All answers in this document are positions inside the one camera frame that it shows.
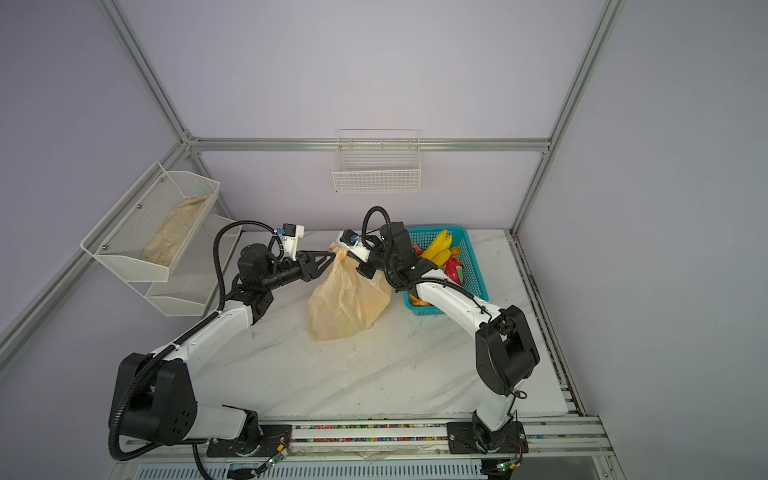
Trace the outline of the cream banana print plastic bag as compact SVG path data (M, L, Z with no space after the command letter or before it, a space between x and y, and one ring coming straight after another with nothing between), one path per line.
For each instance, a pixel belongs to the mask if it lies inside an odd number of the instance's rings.
M313 341L344 339L370 328L394 292L382 271L375 271L372 279L360 275L359 262L339 243L329 252L336 256L328 276L308 300L306 327Z

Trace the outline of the teal plastic fruit basket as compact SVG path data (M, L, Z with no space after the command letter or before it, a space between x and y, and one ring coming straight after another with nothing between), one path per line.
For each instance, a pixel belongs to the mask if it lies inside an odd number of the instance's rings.
M443 263L441 270L460 286L484 301L489 300L489 294L476 259L474 249L467 230L461 226L419 226L408 227L411 243L421 252L426 251L433 241L446 231L451 239L451 257Z

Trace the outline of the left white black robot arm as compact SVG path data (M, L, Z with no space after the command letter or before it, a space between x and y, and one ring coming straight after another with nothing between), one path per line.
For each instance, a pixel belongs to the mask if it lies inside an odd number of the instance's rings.
M235 455L262 450L256 412L207 405L193 382L214 354L266 314L274 290L319 278L334 258L328 251L300 250L276 259L264 244L245 247L219 309L167 345L120 363L108 420L112 458L128 461L163 446L213 440Z

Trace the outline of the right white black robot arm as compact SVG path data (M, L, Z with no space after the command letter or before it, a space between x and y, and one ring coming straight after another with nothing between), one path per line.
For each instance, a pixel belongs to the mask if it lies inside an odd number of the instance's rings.
M518 454L515 403L527 395L519 390L540 362L528 321L518 307L502 308L474 295L454 282L447 270L424 255L417 255L400 222L388 223L375 240L366 231L347 231L339 239L358 261L357 271L371 279L375 273L394 289L407 292L441 310L474 341L475 369L485 386L472 420L454 423L449 434L478 453L496 453L506 447Z

